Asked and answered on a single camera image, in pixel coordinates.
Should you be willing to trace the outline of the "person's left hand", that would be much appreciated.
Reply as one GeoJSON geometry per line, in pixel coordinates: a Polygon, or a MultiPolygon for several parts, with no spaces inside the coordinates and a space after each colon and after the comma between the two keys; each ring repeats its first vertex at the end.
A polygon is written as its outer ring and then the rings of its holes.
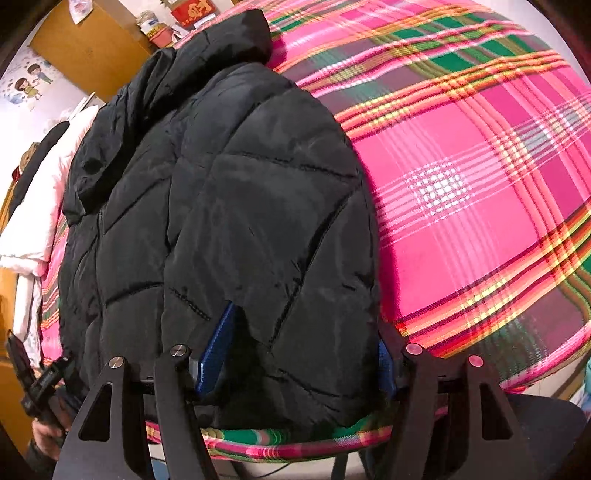
{"type": "Polygon", "coordinates": [[[39,419],[32,420],[32,433],[36,446],[41,453],[52,460],[57,461],[60,456],[61,448],[58,446],[58,440],[63,434],[70,430],[72,419],[69,413],[59,408],[55,413],[58,419],[58,425],[52,425],[39,419]]]}

